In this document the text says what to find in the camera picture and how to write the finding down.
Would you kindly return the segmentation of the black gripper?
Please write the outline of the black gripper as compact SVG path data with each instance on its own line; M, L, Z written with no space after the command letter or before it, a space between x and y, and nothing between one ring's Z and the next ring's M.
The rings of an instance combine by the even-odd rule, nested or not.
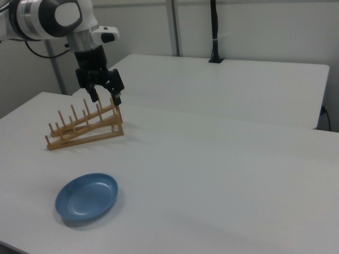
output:
M103 46L74 54L79 65L79 68L75 70L79 86L87 91L92 102L99 100L95 85L104 84L103 87L110 92L114 105L119 106L124 84L117 69L108 71Z

